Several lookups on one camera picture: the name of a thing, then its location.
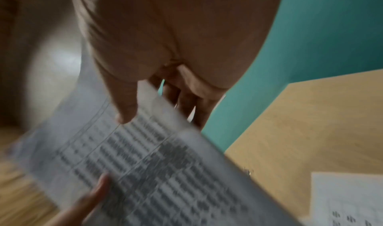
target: teal wall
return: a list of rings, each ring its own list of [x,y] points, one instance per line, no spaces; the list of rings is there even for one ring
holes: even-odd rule
[[[383,0],[282,0],[269,36],[203,129],[225,151],[288,83],[383,68]]]

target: paper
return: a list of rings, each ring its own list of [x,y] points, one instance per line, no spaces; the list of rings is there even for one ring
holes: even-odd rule
[[[133,121],[115,123],[83,47],[75,91],[9,155],[60,208],[110,172],[108,198],[87,225],[299,225],[145,82],[138,103]]]
[[[315,226],[382,226],[383,176],[313,173]]]

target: worksheet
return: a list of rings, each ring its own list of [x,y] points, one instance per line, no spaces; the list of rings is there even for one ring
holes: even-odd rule
[[[145,81],[138,104],[131,122],[115,122],[83,46],[76,89],[9,156],[60,208],[109,172],[110,193],[87,225],[300,225]]]
[[[314,226],[382,226],[383,176],[313,173]]]

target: sheet of paper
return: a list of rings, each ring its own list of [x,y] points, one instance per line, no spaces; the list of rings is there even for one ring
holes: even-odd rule
[[[382,226],[383,176],[313,173],[315,226]]]
[[[9,155],[60,207],[113,175],[108,198],[87,225],[299,225],[147,83],[126,125],[83,47],[77,88]]]

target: human hand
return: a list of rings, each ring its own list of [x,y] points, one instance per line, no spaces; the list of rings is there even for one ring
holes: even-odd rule
[[[280,0],[73,0],[80,29],[116,106],[137,112],[148,79],[193,123],[205,125],[263,45]]]
[[[81,226],[87,216],[104,200],[109,191],[110,178],[101,175],[97,186],[71,208],[60,212],[44,226]]]

